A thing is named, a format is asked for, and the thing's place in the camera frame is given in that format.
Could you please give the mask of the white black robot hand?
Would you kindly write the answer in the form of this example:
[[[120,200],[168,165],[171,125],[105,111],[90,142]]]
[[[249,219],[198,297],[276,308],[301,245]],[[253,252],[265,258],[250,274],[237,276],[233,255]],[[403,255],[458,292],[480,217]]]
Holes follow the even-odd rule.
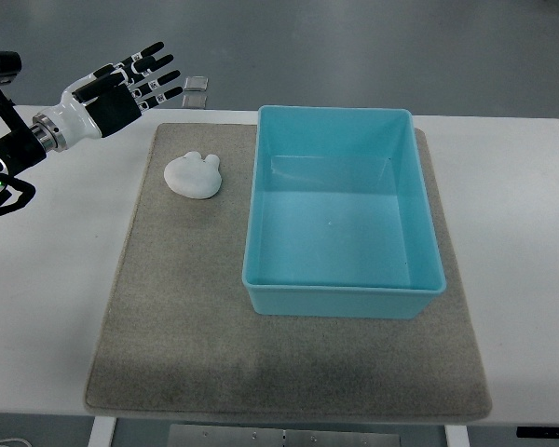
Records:
[[[61,94],[60,102],[51,107],[51,134],[55,147],[71,148],[84,139],[107,138],[137,120],[141,111],[156,108],[183,93],[182,87],[175,87],[136,103],[131,94],[151,93],[178,78],[181,72],[174,70],[130,90],[120,85],[124,82],[123,74],[112,73],[121,68],[127,79],[144,79],[173,61],[171,54],[159,59],[153,56],[162,48],[163,42],[155,42],[122,61],[99,68],[94,72],[97,79],[85,86],[81,87],[81,80],[68,86]]]

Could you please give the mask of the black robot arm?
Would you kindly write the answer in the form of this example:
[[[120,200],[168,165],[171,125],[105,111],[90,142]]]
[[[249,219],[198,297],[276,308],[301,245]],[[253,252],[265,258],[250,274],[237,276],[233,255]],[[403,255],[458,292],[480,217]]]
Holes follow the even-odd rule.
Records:
[[[63,91],[58,104],[36,114],[31,124],[23,121],[1,89],[19,74],[20,55],[0,51],[0,117],[9,129],[0,138],[0,216],[32,200],[34,186],[19,176],[49,152],[63,152],[84,139],[107,138],[182,93],[180,86],[161,90],[179,77],[179,71],[154,76],[173,60],[171,55],[156,56],[163,47],[156,42],[78,79]]]

